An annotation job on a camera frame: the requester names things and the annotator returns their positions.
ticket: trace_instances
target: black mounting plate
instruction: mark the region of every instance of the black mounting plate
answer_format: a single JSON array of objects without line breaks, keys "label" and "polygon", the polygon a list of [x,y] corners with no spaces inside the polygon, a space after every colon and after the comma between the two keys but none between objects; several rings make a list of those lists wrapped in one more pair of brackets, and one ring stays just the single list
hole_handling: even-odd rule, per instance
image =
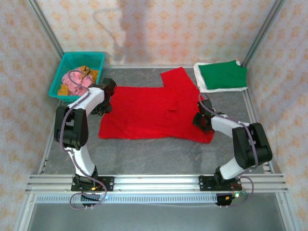
[{"label": "black mounting plate", "polygon": [[199,187],[200,191],[208,192],[208,191],[240,191],[242,190],[241,182],[233,178],[227,180],[225,183],[217,185],[214,176],[199,176]]},{"label": "black mounting plate", "polygon": [[[112,192],[114,190],[114,186],[115,186],[114,177],[99,176],[97,180],[102,182],[106,186],[108,192]],[[74,179],[73,179],[71,191],[72,192],[102,192],[104,191],[104,188],[99,187],[98,190],[93,190],[93,191],[89,189],[85,189],[80,184],[74,183]]]}]

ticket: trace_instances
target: teal basket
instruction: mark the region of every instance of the teal basket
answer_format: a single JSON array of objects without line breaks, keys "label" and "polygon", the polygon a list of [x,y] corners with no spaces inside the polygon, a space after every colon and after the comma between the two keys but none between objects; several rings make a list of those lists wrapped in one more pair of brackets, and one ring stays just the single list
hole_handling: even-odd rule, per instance
[{"label": "teal basket", "polygon": [[62,84],[63,76],[70,70],[80,66],[87,66],[90,69],[99,70],[96,83],[100,82],[103,73],[103,63],[105,55],[101,52],[67,52],[63,55],[57,73],[49,90],[49,96],[58,98],[66,103],[75,102],[80,96],[58,95],[58,90]]}]

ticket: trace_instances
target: green towel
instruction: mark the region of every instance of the green towel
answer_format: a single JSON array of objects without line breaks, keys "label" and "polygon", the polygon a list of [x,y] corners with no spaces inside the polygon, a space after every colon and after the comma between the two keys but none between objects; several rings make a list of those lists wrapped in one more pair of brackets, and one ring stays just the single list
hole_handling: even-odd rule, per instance
[{"label": "green towel", "polygon": [[219,88],[247,87],[247,68],[242,68],[236,61],[199,66],[201,75],[209,90]]}]

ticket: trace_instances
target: floor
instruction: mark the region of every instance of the floor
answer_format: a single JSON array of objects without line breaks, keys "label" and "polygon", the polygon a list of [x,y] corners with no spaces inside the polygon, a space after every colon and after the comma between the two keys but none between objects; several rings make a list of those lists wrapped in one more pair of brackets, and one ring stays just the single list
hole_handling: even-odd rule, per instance
[{"label": "floor", "polygon": [[36,204],[29,231],[284,231],[275,194],[255,193],[244,205],[103,204],[74,211],[68,204]]},{"label": "floor", "polygon": [[[103,77],[112,78],[119,86],[162,87],[160,73],[168,70],[105,69]],[[186,69],[186,72],[196,84],[193,69]],[[249,122],[242,92],[212,93],[209,97],[216,110]],[[88,117],[87,146],[99,174],[211,174],[234,157],[232,139],[219,132],[210,144],[175,138],[102,140],[98,138],[101,119],[98,115]],[[44,174],[74,172],[70,157],[53,141]],[[263,173],[262,167],[253,173]]]}]

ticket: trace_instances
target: white robotic arm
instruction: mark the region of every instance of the white robotic arm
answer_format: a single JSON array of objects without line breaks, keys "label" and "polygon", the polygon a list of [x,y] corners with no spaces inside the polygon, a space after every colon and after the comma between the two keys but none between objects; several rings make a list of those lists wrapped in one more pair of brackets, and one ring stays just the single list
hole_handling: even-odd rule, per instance
[{"label": "white robotic arm", "polygon": [[77,101],[68,106],[59,106],[56,111],[54,139],[60,142],[64,116],[73,108],[64,127],[63,144],[65,150],[71,151],[69,154],[72,160],[74,155],[76,174],[73,181],[76,181],[83,190],[95,186],[95,182],[89,180],[83,172],[94,179],[98,179],[96,166],[91,161],[86,145],[89,137],[87,117],[89,114],[103,115],[110,112],[110,100],[115,89],[115,82],[112,79],[105,78],[102,84],[89,86],[89,92],[81,96]]},{"label": "white robotic arm", "polygon": [[[255,166],[256,163],[261,165],[272,159],[270,145],[260,123],[249,124],[235,121],[223,113],[216,113],[209,99],[203,100],[202,104],[198,103],[199,112],[196,114],[193,123],[200,127],[204,133],[220,131],[233,139],[234,158],[216,169],[215,175],[218,185],[234,179],[249,167]],[[252,141],[250,141],[244,126],[249,131]]]},{"label": "white robotic arm", "polygon": [[[77,106],[75,106],[74,109],[85,110],[86,116],[88,117],[88,115],[97,107],[97,105],[102,103],[105,99],[104,90],[102,90],[101,88],[91,87],[89,88],[89,91],[90,91],[90,94],[86,100],[83,101],[83,98],[85,98],[87,95],[87,94],[84,94],[77,101],[69,104],[67,107],[71,108],[75,104],[77,104]],[[78,166],[89,176],[92,176],[95,170],[95,165],[91,161],[91,158],[90,158],[90,155],[87,149],[87,145],[85,144],[84,146],[80,147],[79,150],[77,150],[76,148],[71,148],[71,147],[66,147],[65,149],[71,150],[72,153],[75,155],[75,160]],[[79,176],[84,176],[84,174],[76,166],[75,168],[76,168],[76,174],[78,174]]]}]

